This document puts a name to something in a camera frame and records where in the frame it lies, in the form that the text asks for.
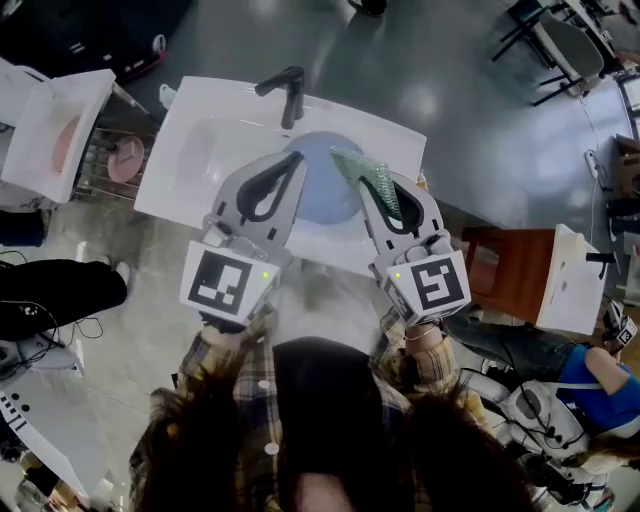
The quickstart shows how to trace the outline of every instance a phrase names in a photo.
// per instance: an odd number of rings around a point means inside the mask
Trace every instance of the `shoe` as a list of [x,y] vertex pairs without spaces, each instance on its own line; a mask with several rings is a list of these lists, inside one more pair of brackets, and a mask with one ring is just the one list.
[[484,358],[482,360],[482,364],[480,365],[480,373],[486,375],[489,371],[489,368],[498,368],[498,363],[492,361],[491,359]]
[[121,261],[120,263],[118,263],[118,266],[116,266],[116,272],[122,278],[124,284],[128,287],[129,279],[131,279],[131,267],[124,261]]
[[609,228],[609,238],[612,242],[615,242],[618,239],[618,236],[613,232],[613,217],[607,218],[607,227]]
[[38,210],[40,212],[40,218],[42,218],[42,226],[44,228],[44,233],[42,235],[42,240],[47,239],[47,235],[49,234],[49,226],[51,225],[51,210]]
[[511,392],[515,391],[522,383],[518,374],[509,366],[505,366],[504,370],[501,370],[498,366],[491,366],[485,375],[498,384],[502,384]]
[[469,321],[482,322],[482,319],[484,318],[484,311],[480,306],[474,304],[469,310],[469,313],[467,313],[467,318]]
[[356,11],[369,16],[381,16],[387,9],[387,0],[347,0]]
[[87,242],[80,242],[76,247],[75,260],[79,263],[91,263],[93,261],[99,261],[105,265],[111,266],[111,260],[109,256],[96,252],[87,247]]

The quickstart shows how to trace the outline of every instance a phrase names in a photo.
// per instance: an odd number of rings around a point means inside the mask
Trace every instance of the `white device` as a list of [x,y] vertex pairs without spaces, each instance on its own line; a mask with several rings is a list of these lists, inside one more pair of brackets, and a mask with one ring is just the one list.
[[638,328],[635,322],[624,315],[624,306],[612,300],[607,306],[607,311],[604,315],[604,325],[607,331],[607,337],[609,340],[615,340],[620,344],[620,349],[626,347],[631,340],[638,333]]
[[584,159],[587,161],[587,165],[589,166],[589,172],[591,176],[593,176],[594,180],[598,179],[598,157],[596,156],[596,152],[592,149],[585,151]]
[[189,244],[180,301],[247,326],[278,282],[280,267],[235,254],[227,247]]
[[455,313],[471,302],[461,251],[389,267],[381,287],[407,325]]
[[[558,387],[565,386],[576,387],[525,382],[504,403],[510,417],[517,422],[511,425],[512,433],[524,430],[544,452],[560,460],[585,452],[589,447],[589,436],[569,408],[556,397]],[[581,389],[593,387],[590,384],[577,386]]]

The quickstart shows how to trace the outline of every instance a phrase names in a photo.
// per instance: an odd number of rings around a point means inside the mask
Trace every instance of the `white sink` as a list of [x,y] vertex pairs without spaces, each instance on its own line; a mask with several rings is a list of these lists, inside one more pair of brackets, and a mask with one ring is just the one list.
[[[21,111],[2,179],[57,203],[71,198],[73,183],[98,114],[111,94],[110,69],[54,78],[54,97],[46,83],[35,85]],[[54,148],[63,130],[77,119],[61,168],[54,168]]]
[[[309,132],[338,133],[363,153],[412,180],[426,137],[365,112],[305,96],[304,117],[293,130],[280,127],[285,91],[260,98],[254,85],[184,77],[151,152],[135,208],[196,228],[211,211],[224,179],[262,156],[278,153]],[[301,258],[371,276],[376,255],[361,212],[341,224],[296,222],[287,247]]]

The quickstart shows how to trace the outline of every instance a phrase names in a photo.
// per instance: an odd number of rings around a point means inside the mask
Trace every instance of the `plaid shirt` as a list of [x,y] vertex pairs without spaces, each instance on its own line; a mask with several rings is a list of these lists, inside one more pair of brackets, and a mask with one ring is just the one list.
[[[204,372],[216,373],[237,368],[233,391],[238,414],[242,418],[242,447],[235,470],[236,499],[240,510],[280,512],[278,495],[278,456],[282,445],[282,424],[274,359],[268,338],[270,317],[260,317],[238,340],[237,349],[212,344],[200,336],[185,356],[178,393],[184,393],[186,376],[201,378]],[[442,343],[424,352],[404,355],[404,326],[395,312],[381,321],[382,335],[370,356],[369,366],[382,398],[383,422],[387,431],[402,421],[411,403],[425,393],[440,393],[453,386],[459,376],[452,342]],[[155,393],[166,393],[158,390]],[[490,431],[480,399],[468,393],[465,406],[476,421]],[[161,411],[152,410],[151,426],[161,419]],[[131,457],[131,497],[141,484],[138,468],[142,463],[136,451]],[[415,474],[410,477],[414,489],[415,510],[431,510],[429,498]]]

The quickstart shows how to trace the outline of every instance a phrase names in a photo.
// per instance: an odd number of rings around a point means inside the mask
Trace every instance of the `black faucet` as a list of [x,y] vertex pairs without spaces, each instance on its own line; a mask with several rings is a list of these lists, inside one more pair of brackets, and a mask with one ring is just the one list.
[[287,89],[287,103],[284,106],[281,126],[285,130],[291,130],[294,123],[304,116],[304,69],[300,66],[290,66],[256,85],[255,91],[262,97],[283,85]]

